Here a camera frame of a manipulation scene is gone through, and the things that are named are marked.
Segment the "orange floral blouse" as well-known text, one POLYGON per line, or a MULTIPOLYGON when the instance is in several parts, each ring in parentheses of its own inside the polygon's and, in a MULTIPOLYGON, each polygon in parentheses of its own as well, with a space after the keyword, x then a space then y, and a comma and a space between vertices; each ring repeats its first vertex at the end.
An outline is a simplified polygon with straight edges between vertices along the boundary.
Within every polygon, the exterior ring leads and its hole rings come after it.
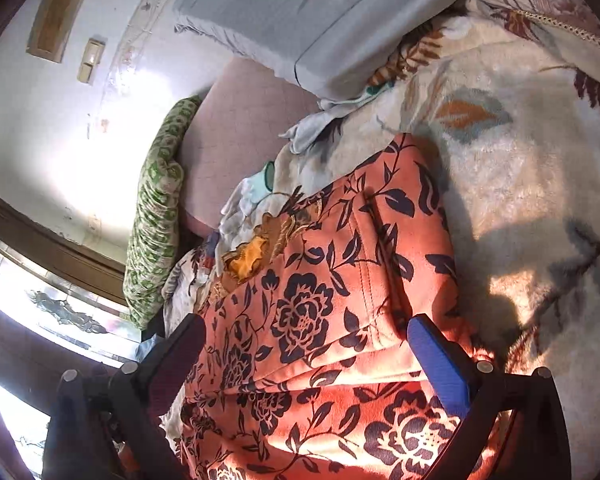
POLYGON ((406 341, 426 314, 475 356, 442 198, 416 140, 293 198, 201 308, 178 457, 195 479, 419 479, 458 419, 406 341))

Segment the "blue folded towel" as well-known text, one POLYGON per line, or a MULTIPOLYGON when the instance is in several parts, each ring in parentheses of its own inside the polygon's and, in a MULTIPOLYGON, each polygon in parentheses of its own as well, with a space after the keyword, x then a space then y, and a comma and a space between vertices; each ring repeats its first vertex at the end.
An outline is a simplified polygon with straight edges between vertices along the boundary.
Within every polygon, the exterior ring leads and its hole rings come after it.
POLYGON ((153 334, 150 338, 143 340, 134 350, 133 360, 137 363, 142 362, 155 346, 162 344, 165 340, 166 338, 159 334, 153 334))

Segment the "stained glass window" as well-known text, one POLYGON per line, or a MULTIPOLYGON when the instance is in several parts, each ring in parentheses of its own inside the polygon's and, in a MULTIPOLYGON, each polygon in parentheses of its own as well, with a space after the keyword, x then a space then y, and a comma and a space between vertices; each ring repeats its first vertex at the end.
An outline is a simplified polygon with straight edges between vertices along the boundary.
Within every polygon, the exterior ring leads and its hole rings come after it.
POLYGON ((42 474, 60 375, 111 372, 134 356, 140 331, 127 313, 0 240, 0 412, 33 477, 42 474))

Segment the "green checkered pillow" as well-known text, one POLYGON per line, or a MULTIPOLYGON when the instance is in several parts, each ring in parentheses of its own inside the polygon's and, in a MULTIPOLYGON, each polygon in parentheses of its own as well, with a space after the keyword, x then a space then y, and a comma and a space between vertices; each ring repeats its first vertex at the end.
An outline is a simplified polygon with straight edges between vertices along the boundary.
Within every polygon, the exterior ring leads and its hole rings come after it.
POLYGON ((144 330, 162 308, 161 291, 176 261, 178 203, 185 180, 176 154, 200 104, 199 96, 175 103, 140 170, 122 284, 129 319, 139 330, 144 330))

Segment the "white glove with teal cuff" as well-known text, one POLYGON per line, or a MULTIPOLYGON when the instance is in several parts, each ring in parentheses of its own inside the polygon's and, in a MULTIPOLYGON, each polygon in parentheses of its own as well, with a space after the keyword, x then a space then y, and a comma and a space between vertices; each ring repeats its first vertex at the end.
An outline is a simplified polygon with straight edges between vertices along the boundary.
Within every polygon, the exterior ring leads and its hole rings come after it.
POLYGON ((274 177, 275 165, 270 160, 259 172, 239 182, 221 209, 221 233, 227 234, 238 229, 262 200, 273 193, 274 177))

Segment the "leaf-print bed blanket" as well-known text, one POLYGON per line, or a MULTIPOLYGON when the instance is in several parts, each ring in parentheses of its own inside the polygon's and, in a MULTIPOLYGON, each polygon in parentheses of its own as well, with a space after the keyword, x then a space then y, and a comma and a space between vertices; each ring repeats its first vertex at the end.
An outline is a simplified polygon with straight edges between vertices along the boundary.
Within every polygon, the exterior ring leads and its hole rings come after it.
POLYGON ((273 193, 220 232, 215 283, 293 198, 412 136, 442 198, 458 306, 499 370, 553 373, 574 478, 600 473, 600 40, 464 0, 411 45, 405 76, 300 155, 273 193))

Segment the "small grey cloth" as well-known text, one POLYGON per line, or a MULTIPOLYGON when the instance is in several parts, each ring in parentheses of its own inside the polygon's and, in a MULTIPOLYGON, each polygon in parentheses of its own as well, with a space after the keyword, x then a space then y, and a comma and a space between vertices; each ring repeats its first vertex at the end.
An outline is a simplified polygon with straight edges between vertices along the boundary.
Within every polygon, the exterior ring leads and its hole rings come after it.
POLYGON ((279 136, 288 141, 289 151, 292 154, 300 155, 313 144, 332 122, 348 117, 359 108, 372 102, 381 93, 392 89, 393 86, 393 81, 385 82, 379 86, 366 86, 359 96, 350 100, 322 99, 318 102, 320 109, 316 113, 302 118, 298 124, 293 125, 279 136))

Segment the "grey pillow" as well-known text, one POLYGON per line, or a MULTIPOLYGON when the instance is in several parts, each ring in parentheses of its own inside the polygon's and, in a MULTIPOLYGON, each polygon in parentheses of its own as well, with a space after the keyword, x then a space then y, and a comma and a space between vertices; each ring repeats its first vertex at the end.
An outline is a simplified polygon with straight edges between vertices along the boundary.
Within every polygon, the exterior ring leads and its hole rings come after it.
POLYGON ((411 30, 456 0, 176 0, 178 30, 251 58, 319 98, 358 96, 411 30))

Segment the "beige wall switch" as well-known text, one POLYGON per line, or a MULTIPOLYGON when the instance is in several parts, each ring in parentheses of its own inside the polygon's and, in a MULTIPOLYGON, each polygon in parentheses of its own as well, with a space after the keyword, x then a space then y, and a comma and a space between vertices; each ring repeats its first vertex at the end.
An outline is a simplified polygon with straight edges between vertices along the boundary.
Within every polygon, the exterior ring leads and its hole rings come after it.
POLYGON ((96 39, 87 41, 78 71, 79 82, 82 82, 82 84, 92 83, 95 77, 96 68, 99 66, 105 48, 106 44, 102 41, 96 39))

